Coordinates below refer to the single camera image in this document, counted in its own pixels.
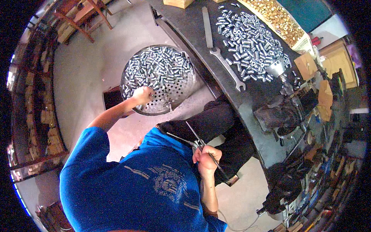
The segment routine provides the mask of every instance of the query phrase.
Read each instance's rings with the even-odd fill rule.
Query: printed graphic on shirt
[[[167,196],[175,203],[179,203],[182,196],[188,197],[187,183],[182,172],[164,164],[148,169],[156,174],[153,178],[155,182],[153,188],[157,194]]]
[[[147,180],[148,180],[149,177],[150,177],[148,174],[146,174],[145,172],[142,172],[142,171],[140,171],[140,170],[132,169],[132,168],[130,168],[130,167],[128,167],[128,166],[124,166],[124,168],[129,169],[130,171],[132,171],[132,172],[135,173],[135,174],[141,175],[142,177],[146,178]]]
[[[198,210],[199,213],[201,213],[199,206],[188,204],[187,202],[183,202],[183,204],[191,209]]]

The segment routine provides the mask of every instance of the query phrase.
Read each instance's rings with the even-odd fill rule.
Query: perforated metal tray
[[[152,45],[153,47],[168,47],[172,48],[175,51],[183,52],[179,50],[176,47],[169,46],[169,45]],[[149,51],[150,47],[145,47],[141,50],[139,50],[135,55],[141,54],[143,51]],[[120,92],[121,96],[124,100],[126,100],[126,97],[124,97],[124,89],[123,85],[127,85],[128,81],[125,79],[126,72],[125,70],[129,66],[129,62],[125,65],[124,70],[121,75],[121,81],[120,81]],[[154,72],[155,77],[158,77],[158,72]],[[159,89],[155,90],[154,97],[151,102],[149,102],[146,105],[143,105],[142,108],[139,110],[137,108],[133,108],[133,110],[139,114],[146,115],[146,116],[157,116],[161,114],[166,114],[170,112],[170,107],[172,110],[174,110],[176,107],[178,107],[185,99],[187,99],[195,90],[196,88],[196,76],[195,74],[191,74],[190,72],[183,73],[181,75],[183,79],[177,79],[175,80],[174,84],[170,83],[163,83],[159,85]]]

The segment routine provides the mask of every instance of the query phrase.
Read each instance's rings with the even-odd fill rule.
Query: open-end wrench
[[[227,71],[229,72],[229,74],[232,76],[233,80],[236,82],[236,89],[241,92],[240,87],[243,87],[243,91],[245,91],[246,90],[245,83],[243,83],[242,81],[240,81],[240,79],[238,79],[236,73],[228,65],[228,63],[226,62],[226,60],[221,56],[220,49],[218,47],[215,47],[215,48],[216,48],[216,52],[214,52],[212,50],[212,48],[210,48],[210,53],[213,54],[214,56],[216,56],[218,58],[218,60],[223,64],[223,66],[227,69]]]

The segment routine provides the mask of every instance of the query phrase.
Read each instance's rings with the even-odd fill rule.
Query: brass nut
[[[290,46],[304,35],[301,27],[291,18],[290,14],[277,0],[243,0],[259,12],[266,22],[276,28],[276,33]]]

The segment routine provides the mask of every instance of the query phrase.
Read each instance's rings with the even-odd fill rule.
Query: black workbench
[[[217,22],[217,17],[221,16],[221,10],[219,10],[218,7],[223,5],[225,6],[225,9],[232,10],[234,13],[239,13],[241,11],[244,11],[248,14],[253,13],[244,6],[242,6],[242,8],[238,8],[230,5],[233,2],[237,3],[237,1],[215,3],[214,1],[210,0],[196,0],[186,9],[164,5],[162,0],[147,1],[153,7],[153,9],[155,9],[158,14],[161,14],[161,16],[163,16],[166,21],[177,31],[177,33],[197,54],[206,68],[213,75],[224,94],[238,112],[243,124],[250,132],[261,157],[262,164],[266,168],[269,168],[276,163],[282,162],[286,157],[286,153],[289,153],[294,147],[294,141],[286,140],[285,146],[281,147],[279,142],[276,142],[272,134],[262,132],[258,121],[253,115],[253,111],[255,109],[263,106],[271,98],[280,94],[279,90],[281,89],[282,83],[276,79],[270,83],[249,80],[245,82],[246,91],[239,92],[235,87],[235,82],[227,70],[214,55],[210,54],[209,48],[206,47],[205,31],[201,11],[203,6],[206,6],[209,11],[214,47],[220,48],[223,57],[226,57],[228,50],[222,43],[223,39],[225,39],[224,36],[218,34],[217,26],[215,25]],[[271,31],[271,33],[273,37],[281,41],[283,51],[290,57],[292,61],[293,68],[287,70],[286,73],[290,74],[291,70],[298,72],[293,60],[297,58],[299,54],[291,50],[289,46],[274,32]]]

